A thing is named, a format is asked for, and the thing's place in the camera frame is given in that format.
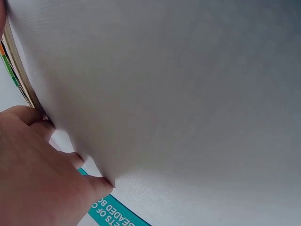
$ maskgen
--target orange stripe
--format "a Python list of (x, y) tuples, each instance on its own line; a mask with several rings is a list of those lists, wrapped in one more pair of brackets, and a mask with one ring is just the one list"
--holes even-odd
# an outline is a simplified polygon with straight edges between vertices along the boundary
[(3, 49), (3, 47), (2, 47), (2, 44), (1, 44), (1, 46), (0, 46), (0, 52), (1, 52), (1, 55), (2, 55), (2, 56), (4, 56), (4, 55), (5, 55), (5, 53), (4, 53), (4, 49)]

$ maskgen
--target green stripe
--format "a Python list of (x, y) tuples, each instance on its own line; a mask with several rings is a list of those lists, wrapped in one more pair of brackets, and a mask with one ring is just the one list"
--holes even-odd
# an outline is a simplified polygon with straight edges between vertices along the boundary
[[(79, 172), (87, 175), (82, 168)], [(95, 202), (88, 214), (100, 226), (150, 226), (112, 195)]]
[(8, 71), (8, 73), (9, 73), (10, 77), (13, 79), (15, 85), (18, 87), (18, 82), (17, 82), (17, 80), (16, 80), (16, 77), (15, 77), (15, 75), (14, 75), (13, 70), (11, 69), (11, 66), (10, 66), (10, 64), (9, 64), (9, 62), (8, 62), (8, 59), (7, 59), (6, 55), (1, 55), (1, 58), (2, 58), (2, 60), (3, 60), (3, 63), (4, 63), (4, 65), (5, 65), (5, 67), (6, 67), (6, 69), (7, 69), (7, 71)]

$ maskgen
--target teal banner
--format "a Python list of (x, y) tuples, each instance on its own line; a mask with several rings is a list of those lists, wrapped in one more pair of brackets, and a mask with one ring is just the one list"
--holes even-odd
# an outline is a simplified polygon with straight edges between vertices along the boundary
[[(87, 175), (82, 168), (79, 172)], [(112, 195), (95, 202), (88, 214), (100, 226), (150, 226)]]

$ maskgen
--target white surface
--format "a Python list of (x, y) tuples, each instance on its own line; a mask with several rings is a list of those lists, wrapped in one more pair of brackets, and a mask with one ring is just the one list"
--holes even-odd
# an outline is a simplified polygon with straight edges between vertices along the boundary
[(9, 0), (31, 83), (154, 226), (299, 225), (298, 1)]

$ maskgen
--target skin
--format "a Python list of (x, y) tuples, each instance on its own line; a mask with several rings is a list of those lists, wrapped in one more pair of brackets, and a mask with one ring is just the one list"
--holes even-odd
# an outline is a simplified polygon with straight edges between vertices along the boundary
[[(5, 19), (0, 0), (0, 32)], [(48, 143), (54, 131), (34, 108), (0, 112), (0, 225), (74, 226), (112, 192), (105, 178), (77, 171), (83, 164), (77, 153)]]

